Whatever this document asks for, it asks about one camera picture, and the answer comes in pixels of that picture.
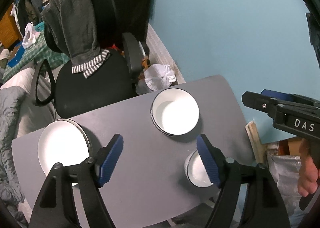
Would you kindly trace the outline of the person's right hand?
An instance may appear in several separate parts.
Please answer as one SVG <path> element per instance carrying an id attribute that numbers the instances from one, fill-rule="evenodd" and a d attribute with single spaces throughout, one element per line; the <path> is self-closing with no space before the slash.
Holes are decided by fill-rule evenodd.
<path id="1" fill-rule="evenodd" d="M 302 166 L 299 170 L 299 179 L 297 183 L 298 193 L 302 197 L 316 192 L 318 188 L 317 180 L 319 179 L 319 169 L 313 163 L 309 153 L 310 143 L 306 139 L 302 139 L 299 147 L 300 160 Z"/>

